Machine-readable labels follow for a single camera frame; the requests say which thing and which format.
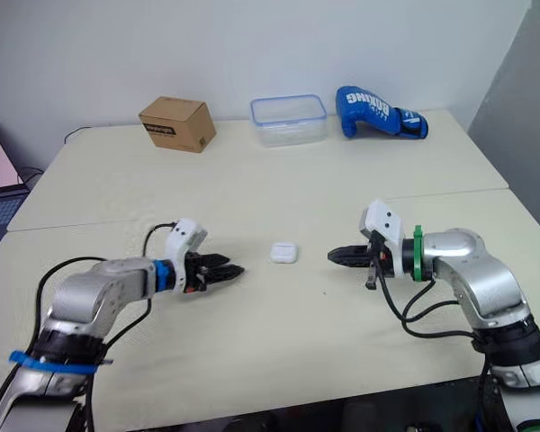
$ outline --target plastic container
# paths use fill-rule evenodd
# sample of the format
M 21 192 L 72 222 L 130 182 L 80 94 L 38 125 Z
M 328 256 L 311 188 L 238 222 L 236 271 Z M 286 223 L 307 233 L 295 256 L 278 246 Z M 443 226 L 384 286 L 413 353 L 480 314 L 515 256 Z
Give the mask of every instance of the plastic container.
M 326 110 L 315 94 L 255 99 L 250 109 L 262 144 L 267 147 L 326 138 Z

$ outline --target brown cardboard box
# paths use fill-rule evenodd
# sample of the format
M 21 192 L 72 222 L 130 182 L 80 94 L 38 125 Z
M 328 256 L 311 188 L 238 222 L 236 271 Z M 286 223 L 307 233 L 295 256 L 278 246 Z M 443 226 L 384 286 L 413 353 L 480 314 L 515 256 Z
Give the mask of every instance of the brown cardboard box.
M 201 153 L 216 135 L 206 102 L 161 96 L 139 117 L 157 147 Z

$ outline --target blue strap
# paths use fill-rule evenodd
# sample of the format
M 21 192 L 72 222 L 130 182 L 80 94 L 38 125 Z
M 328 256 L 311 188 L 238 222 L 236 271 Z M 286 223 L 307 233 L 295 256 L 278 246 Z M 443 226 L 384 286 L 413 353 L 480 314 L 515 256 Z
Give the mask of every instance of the blue strap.
M 9 360 L 29 369 L 61 374 L 94 375 L 98 370 L 96 364 L 60 364 L 46 363 L 31 358 L 22 351 L 13 351 Z
M 167 288 L 166 285 L 170 270 L 160 260 L 154 261 L 154 267 L 156 268 L 156 292 L 159 293 Z

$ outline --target table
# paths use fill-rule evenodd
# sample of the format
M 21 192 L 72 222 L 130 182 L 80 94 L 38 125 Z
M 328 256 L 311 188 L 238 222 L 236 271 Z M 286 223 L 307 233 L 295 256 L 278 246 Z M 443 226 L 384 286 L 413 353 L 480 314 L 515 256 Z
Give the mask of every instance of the table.
M 357 224 L 367 204 L 251 223 L 232 217 L 232 209 L 202 214 L 200 222 L 211 234 L 201 251 L 232 257 L 247 271 L 206 293 L 156 296 L 151 315 L 109 353 L 114 364 L 97 374 L 98 429 L 153 428 L 478 374 L 482 358 L 468 339 L 406 335 L 382 293 L 364 288 L 364 270 L 326 259 L 332 248 L 364 242 Z M 418 223 L 425 232 L 463 227 L 480 233 L 489 251 L 512 269 L 540 325 L 540 227 L 512 192 L 451 193 L 388 204 L 408 233 Z M 0 382 L 10 367 L 10 351 L 28 342 L 35 285 L 47 269 L 75 256 L 136 256 L 146 230 L 158 221 L 33 229 L 4 238 Z M 161 255 L 165 235 L 157 234 L 151 255 Z M 268 262 L 271 243 L 281 239 L 300 245 L 299 262 Z M 76 264 L 53 283 L 86 267 Z M 404 305 L 420 285 L 391 280 L 390 288 Z M 451 298 L 450 288 L 438 283 L 420 308 Z M 132 304 L 114 328 L 143 309 L 143 302 Z M 437 310 L 416 327 L 467 328 L 457 307 Z
M 250 121 L 216 123 L 202 154 L 156 148 L 141 125 L 83 130 L 58 153 L 9 230 L 177 218 L 212 212 L 301 223 L 372 199 L 500 189 L 508 184 L 445 110 L 424 112 L 423 140 L 372 132 L 343 137 L 329 119 L 325 141 L 258 144 Z

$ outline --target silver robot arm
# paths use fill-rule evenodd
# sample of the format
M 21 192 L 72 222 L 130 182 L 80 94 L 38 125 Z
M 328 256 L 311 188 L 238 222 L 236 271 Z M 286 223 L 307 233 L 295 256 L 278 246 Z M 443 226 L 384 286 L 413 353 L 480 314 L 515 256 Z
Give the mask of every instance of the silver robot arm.
M 167 259 L 104 261 L 62 282 L 32 347 L 10 357 L 16 367 L 0 394 L 0 431 L 85 430 L 86 413 L 75 398 L 107 363 L 106 352 L 117 337 L 104 338 L 120 311 L 162 291 L 205 291 L 207 284 L 243 272 L 227 265 L 225 256 L 196 253 L 206 234 L 182 219 L 166 240 Z
M 448 282 L 484 353 L 515 430 L 540 425 L 540 330 L 512 272 L 480 236 L 451 229 L 423 238 L 423 268 Z
M 328 259 L 343 266 L 370 267 L 366 286 L 384 276 L 415 281 L 442 279 L 472 327 L 472 347 L 486 355 L 515 430 L 540 426 L 540 329 L 512 272 L 490 255 L 467 229 L 404 238 L 401 218 L 376 200 L 364 211 L 360 231 L 367 246 L 339 247 Z

